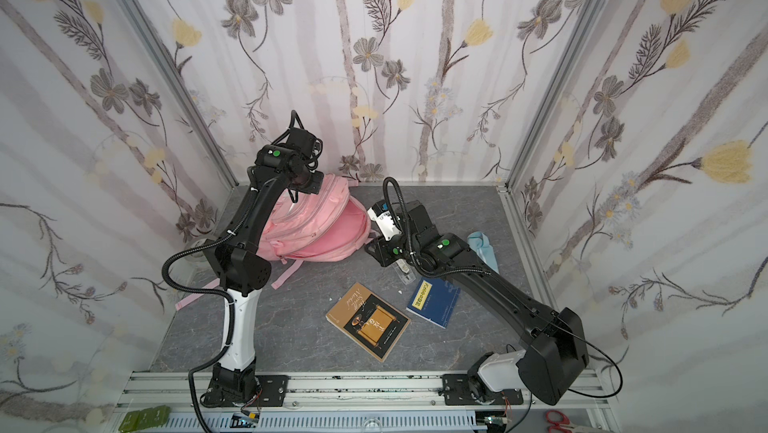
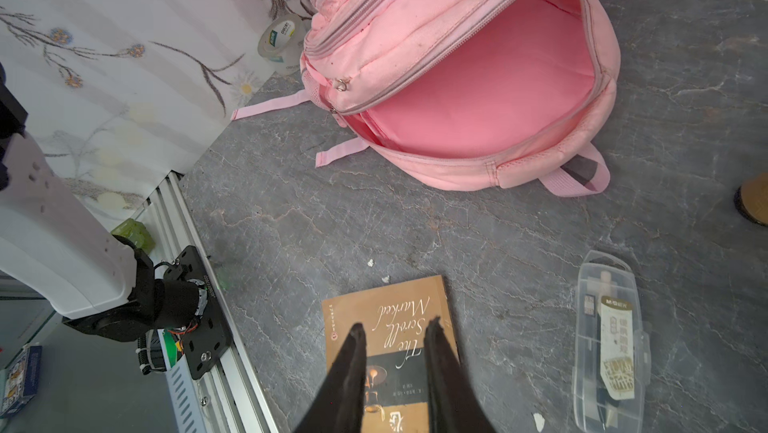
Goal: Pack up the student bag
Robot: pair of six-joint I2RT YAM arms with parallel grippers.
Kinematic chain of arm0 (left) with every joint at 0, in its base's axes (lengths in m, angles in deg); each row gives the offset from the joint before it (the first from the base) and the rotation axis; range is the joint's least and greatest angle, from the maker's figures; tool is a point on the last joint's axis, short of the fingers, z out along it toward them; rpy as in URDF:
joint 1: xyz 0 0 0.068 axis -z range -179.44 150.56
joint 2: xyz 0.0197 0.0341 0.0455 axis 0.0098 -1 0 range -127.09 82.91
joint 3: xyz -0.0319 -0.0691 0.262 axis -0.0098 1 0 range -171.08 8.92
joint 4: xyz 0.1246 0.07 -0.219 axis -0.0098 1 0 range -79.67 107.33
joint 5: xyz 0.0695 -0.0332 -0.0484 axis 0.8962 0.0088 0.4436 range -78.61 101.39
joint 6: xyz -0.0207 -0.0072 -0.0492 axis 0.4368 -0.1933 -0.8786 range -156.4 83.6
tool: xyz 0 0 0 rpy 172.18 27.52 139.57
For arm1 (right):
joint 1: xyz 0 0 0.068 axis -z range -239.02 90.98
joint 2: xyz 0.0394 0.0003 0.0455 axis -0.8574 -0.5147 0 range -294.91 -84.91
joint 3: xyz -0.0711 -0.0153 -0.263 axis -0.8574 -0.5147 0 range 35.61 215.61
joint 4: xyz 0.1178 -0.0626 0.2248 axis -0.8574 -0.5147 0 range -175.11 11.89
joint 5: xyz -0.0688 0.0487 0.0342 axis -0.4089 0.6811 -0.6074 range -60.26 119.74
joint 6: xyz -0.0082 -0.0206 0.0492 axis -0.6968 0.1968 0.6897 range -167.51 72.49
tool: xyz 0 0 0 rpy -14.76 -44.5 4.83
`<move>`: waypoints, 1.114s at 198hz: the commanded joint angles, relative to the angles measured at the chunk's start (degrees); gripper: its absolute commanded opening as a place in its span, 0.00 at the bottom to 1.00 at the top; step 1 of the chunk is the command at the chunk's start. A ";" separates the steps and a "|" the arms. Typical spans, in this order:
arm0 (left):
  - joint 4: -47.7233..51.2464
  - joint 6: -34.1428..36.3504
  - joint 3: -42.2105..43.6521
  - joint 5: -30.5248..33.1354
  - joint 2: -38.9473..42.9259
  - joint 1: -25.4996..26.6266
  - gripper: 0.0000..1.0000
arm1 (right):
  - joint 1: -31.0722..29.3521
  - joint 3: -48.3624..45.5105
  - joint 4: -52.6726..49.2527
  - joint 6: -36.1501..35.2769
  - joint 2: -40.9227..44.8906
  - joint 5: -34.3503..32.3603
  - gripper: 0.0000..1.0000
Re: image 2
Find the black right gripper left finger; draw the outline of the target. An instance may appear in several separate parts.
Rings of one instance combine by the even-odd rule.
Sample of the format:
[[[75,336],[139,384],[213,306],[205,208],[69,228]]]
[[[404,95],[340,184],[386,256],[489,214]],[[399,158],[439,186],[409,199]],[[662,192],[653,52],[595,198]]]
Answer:
[[[363,325],[356,323],[294,432],[360,432],[366,367],[366,334]]]

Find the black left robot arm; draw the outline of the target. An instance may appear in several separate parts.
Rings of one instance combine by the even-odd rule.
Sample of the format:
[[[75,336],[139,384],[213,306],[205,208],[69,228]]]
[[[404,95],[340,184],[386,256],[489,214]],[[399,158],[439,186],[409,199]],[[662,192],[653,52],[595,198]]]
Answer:
[[[69,327],[117,342],[189,329],[204,284],[155,276],[149,257],[112,235],[49,167],[27,111],[1,89],[1,270],[46,299]]]

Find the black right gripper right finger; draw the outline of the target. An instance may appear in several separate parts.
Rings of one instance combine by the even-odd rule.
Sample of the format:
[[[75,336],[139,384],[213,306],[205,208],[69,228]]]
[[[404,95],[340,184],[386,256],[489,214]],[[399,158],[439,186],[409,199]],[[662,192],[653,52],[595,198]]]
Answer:
[[[424,338],[430,432],[495,432],[440,324],[430,321]]]

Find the brown black book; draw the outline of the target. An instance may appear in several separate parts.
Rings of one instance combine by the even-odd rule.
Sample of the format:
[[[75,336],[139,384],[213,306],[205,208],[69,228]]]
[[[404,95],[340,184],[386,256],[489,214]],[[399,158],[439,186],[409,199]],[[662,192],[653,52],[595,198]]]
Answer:
[[[458,352],[444,278],[385,285],[322,302],[326,363],[336,359],[351,327],[363,325],[367,366],[364,432],[427,432],[428,391],[424,338],[438,318]]]

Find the pink student backpack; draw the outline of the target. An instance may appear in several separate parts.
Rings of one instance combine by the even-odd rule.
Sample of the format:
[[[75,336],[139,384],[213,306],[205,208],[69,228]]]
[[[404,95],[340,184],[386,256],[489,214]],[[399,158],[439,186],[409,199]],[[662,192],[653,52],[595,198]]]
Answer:
[[[243,119],[310,102],[353,138],[317,166],[373,149],[447,191],[539,181],[599,194],[594,138],[614,107],[621,53],[599,0],[311,0],[303,89]]]

